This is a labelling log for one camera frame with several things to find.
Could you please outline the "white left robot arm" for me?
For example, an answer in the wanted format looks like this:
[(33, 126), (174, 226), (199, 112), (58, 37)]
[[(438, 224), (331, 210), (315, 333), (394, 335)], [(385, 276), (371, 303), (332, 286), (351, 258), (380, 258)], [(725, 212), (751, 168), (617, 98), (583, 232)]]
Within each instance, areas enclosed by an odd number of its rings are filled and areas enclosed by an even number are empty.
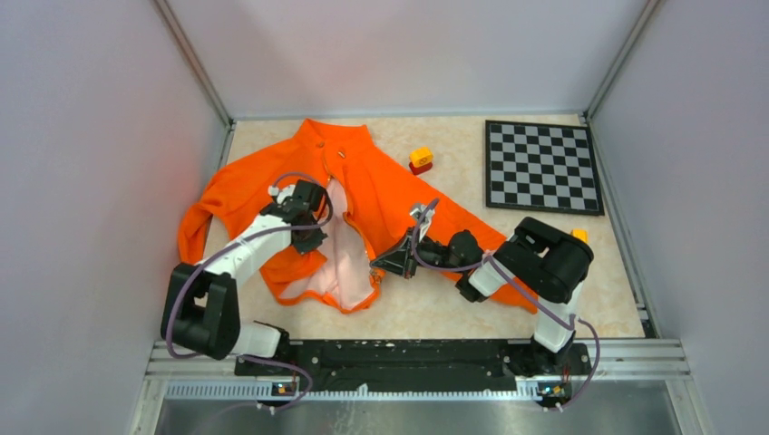
[(286, 249), (304, 255), (319, 248), (334, 210), (327, 190), (313, 179), (272, 185), (268, 194), (268, 204), (221, 250), (171, 271), (161, 337), (172, 357), (271, 359), (287, 344), (287, 333), (276, 326), (242, 322), (238, 290)]

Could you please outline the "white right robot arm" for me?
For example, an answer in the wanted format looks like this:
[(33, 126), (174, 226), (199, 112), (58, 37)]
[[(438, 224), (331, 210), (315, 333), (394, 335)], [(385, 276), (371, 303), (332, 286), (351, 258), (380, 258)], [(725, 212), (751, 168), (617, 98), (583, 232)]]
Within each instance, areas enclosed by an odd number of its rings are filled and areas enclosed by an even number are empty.
[(586, 242), (526, 217), (486, 256), (468, 230), (442, 244), (428, 237), (425, 229), (425, 224), (409, 227), (395, 245), (371, 261), (371, 267), (403, 278), (412, 277), (419, 266), (457, 273), (455, 286), (471, 303), (510, 287), (537, 309), (530, 343), (512, 357), (519, 371), (537, 374), (567, 361), (575, 335), (576, 302), (594, 259)]

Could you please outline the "orange zip jacket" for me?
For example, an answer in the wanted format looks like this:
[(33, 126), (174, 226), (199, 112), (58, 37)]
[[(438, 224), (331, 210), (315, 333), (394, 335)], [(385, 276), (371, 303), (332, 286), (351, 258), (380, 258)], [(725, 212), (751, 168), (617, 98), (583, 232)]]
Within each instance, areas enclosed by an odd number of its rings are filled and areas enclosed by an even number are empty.
[(349, 314), (367, 308), (380, 294), (382, 273), (370, 267), (413, 224), (410, 209), (435, 201), (428, 235), (447, 243), (468, 230), (484, 250), (504, 242), (503, 233), (477, 218), (375, 146), (365, 126), (305, 120), (289, 139), (238, 159), (218, 171), (178, 230), (180, 260), (199, 262), (212, 219), (238, 235), (270, 201), (274, 182), (304, 173), (327, 188), (334, 207), (326, 240), (301, 255), (289, 247), (261, 267), (276, 300), (295, 305), (314, 298)]

